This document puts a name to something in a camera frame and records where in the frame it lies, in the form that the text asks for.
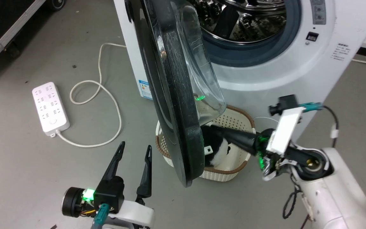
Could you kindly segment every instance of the washing machine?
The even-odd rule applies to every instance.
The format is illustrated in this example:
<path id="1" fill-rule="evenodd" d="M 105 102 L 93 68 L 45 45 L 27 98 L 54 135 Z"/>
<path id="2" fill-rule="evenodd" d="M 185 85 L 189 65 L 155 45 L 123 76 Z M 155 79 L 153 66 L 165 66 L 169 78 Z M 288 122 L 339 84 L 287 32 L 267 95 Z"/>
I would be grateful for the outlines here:
<path id="1" fill-rule="evenodd" d="M 203 154 L 201 130 L 182 48 L 191 31 L 201 33 L 208 57 L 200 62 L 211 61 L 226 103 L 255 118 L 259 131 L 276 126 L 264 117 L 281 96 L 324 102 L 366 37 L 366 1 L 114 2 L 139 92 L 153 99 L 176 172 L 187 186 L 204 168 L 196 164 Z M 182 32 L 184 23 L 190 25 Z M 313 115 L 303 114 L 293 140 Z"/>

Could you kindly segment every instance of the white washing machine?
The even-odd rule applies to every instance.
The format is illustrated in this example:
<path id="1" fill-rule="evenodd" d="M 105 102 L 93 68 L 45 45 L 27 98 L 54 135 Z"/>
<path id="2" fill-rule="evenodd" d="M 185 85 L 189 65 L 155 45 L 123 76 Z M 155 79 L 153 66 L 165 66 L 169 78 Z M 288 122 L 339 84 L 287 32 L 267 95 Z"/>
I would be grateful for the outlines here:
<path id="1" fill-rule="evenodd" d="M 148 34 L 156 31 L 143 25 L 154 26 L 156 14 L 162 14 L 163 19 L 173 17 L 167 6 L 173 8 L 181 0 L 114 2 L 139 92 L 152 98 L 147 80 L 151 74 L 147 56 L 150 51 L 143 46 L 151 45 L 146 39 L 150 40 Z M 189 2 L 199 15 L 205 48 L 227 104 L 252 117 L 269 117 L 268 105 L 288 94 L 296 94 L 300 103 L 323 102 L 366 37 L 366 1 Z M 145 32 L 146 37 L 139 35 Z M 156 36 L 152 45 L 159 45 Z M 166 55 L 159 47 L 158 51 L 160 58 Z M 294 139 L 313 115 L 303 114 Z M 257 130 L 276 126 L 274 121 L 263 118 L 255 123 Z"/>

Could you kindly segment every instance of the white power strip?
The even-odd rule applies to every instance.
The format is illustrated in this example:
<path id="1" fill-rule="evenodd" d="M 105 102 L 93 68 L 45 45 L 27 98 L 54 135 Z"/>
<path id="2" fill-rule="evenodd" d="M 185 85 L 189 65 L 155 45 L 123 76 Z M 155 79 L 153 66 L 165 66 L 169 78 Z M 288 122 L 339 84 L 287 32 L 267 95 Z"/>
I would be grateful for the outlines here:
<path id="1" fill-rule="evenodd" d="M 54 83 L 49 82 L 35 87 L 32 90 L 32 95 L 40 124 L 46 135 L 55 137 L 57 131 L 61 132 L 70 127 Z"/>

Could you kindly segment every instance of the gray floor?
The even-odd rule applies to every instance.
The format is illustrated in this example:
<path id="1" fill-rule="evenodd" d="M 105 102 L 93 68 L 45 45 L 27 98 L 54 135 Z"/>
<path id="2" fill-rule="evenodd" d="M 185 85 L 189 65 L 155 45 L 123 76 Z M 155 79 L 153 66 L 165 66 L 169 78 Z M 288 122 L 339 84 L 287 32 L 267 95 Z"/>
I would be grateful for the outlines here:
<path id="1" fill-rule="evenodd" d="M 93 149 L 45 136 L 31 90 L 48 81 L 58 86 L 70 119 L 65 136 L 85 144 L 113 136 L 118 120 L 105 93 L 84 106 L 71 104 L 68 93 L 81 80 L 98 79 L 98 49 L 103 42 L 123 44 L 123 39 L 111 0 L 69 0 L 65 9 L 52 16 L 38 15 L 30 32 L 21 35 L 23 54 L 15 61 L 0 58 L 0 228 L 49 229 L 57 225 L 59 229 L 87 229 L 91 219 L 61 214 L 64 191 L 70 186 L 95 188 L 116 147 L 126 141 L 118 171 L 126 183 L 125 197 L 133 200 L 145 148 L 154 145 L 157 117 L 151 101 L 138 95 L 126 50 L 110 47 L 104 51 L 103 75 L 105 86 L 121 107 L 121 135 L 113 143 Z M 32 33 L 36 27 L 41 29 Z M 86 85 L 77 100 L 87 99 L 95 90 L 95 86 Z M 337 148 L 366 193 L 366 65 L 352 63 L 326 104 L 341 120 Z M 330 115 L 320 112 L 300 143 L 329 145 L 331 123 Z M 155 151 L 153 196 L 147 205 L 156 210 L 158 229 L 299 228 L 305 217 L 300 199 L 293 215 L 281 218 L 291 191 L 287 176 L 263 182 L 256 161 L 231 182 L 197 179 L 184 189 Z"/>

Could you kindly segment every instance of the white woven basket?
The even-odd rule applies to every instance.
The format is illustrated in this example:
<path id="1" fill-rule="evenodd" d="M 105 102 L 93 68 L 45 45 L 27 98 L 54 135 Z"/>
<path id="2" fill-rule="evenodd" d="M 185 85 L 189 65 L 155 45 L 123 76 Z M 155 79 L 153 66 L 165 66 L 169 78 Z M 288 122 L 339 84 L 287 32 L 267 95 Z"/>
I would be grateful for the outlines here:
<path id="1" fill-rule="evenodd" d="M 213 122 L 215 125 L 221 127 L 255 133 L 255 124 L 253 119 L 244 111 L 232 106 L 227 106 L 225 112 L 220 117 L 213 120 Z M 170 159 L 166 141 L 159 126 L 157 126 L 156 129 L 155 143 L 165 161 L 173 167 L 173 162 Z M 231 144 L 230 147 L 230 153 L 227 155 L 225 161 L 215 168 L 205 168 L 203 174 L 200 176 L 201 178 L 225 182 L 238 175 L 238 172 L 247 165 L 250 154 L 235 145 Z"/>

